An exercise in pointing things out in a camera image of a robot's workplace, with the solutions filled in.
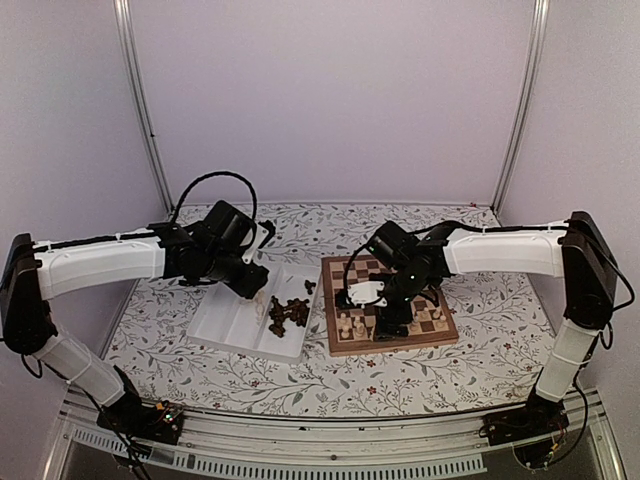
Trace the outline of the light chess bishop piece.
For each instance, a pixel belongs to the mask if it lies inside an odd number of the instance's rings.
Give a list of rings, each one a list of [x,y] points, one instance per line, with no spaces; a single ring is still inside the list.
[[[367,335],[366,326],[362,323],[355,324],[353,329],[353,334],[356,340],[365,339]]]

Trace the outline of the white plastic compartment tray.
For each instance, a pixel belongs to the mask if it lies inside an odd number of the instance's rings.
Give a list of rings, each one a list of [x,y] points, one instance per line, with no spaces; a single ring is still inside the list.
[[[284,305],[299,298],[312,307],[321,282],[317,265],[266,262],[268,282],[253,299],[239,297],[227,286],[208,288],[187,329],[187,338],[201,346],[225,352],[298,364],[307,328],[289,321],[279,337],[269,325],[272,298]]]

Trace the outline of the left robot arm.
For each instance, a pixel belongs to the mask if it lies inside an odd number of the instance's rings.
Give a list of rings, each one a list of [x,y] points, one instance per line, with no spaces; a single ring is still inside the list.
[[[133,232],[66,242],[13,239],[1,281],[2,339],[88,393],[128,434],[148,426],[148,412],[127,375],[54,325],[51,299],[137,279],[178,279],[184,286],[221,283],[244,299],[266,285],[254,254],[275,234],[225,201],[201,221],[153,223]]]

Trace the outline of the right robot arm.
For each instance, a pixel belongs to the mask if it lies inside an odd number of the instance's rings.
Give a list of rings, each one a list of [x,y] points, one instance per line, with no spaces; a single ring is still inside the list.
[[[403,308],[443,279],[480,272],[537,274],[564,281],[564,320],[553,349],[532,390],[535,398],[517,415],[517,427],[537,436],[556,417],[574,377],[587,362],[600,332],[614,313],[621,272],[593,218],[575,211],[564,221],[540,225],[473,227],[442,221],[407,231],[384,223],[364,246],[391,274],[346,287],[357,306],[401,314]]]

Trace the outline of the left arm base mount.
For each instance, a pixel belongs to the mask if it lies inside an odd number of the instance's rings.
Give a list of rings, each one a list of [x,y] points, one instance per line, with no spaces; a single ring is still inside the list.
[[[115,366],[124,385],[124,395],[112,406],[102,407],[97,425],[134,438],[177,445],[184,424],[184,406],[158,400],[153,406],[142,402],[127,375]]]

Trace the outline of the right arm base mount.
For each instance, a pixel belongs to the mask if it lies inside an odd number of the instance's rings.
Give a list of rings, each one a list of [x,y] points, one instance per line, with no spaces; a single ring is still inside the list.
[[[543,440],[514,449],[516,460],[522,466],[541,469],[551,464],[559,448],[560,441],[553,440],[551,434],[559,432],[563,436],[568,426],[562,400],[546,400],[532,391],[523,406],[484,415],[478,435],[486,438],[490,446],[544,436]]]

